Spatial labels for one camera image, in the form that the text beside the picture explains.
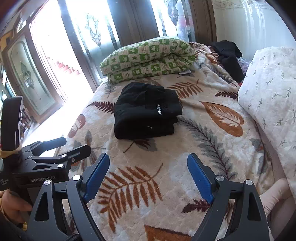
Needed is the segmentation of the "left hand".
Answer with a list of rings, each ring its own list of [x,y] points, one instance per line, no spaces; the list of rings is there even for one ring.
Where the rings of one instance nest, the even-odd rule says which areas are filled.
[[[18,196],[14,196],[10,193],[10,190],[1,191],[1,212],[4,217],[18,225],[24,223],[25,220],[22,217],[22,212],[29,212],[32,210],[32,206]]]

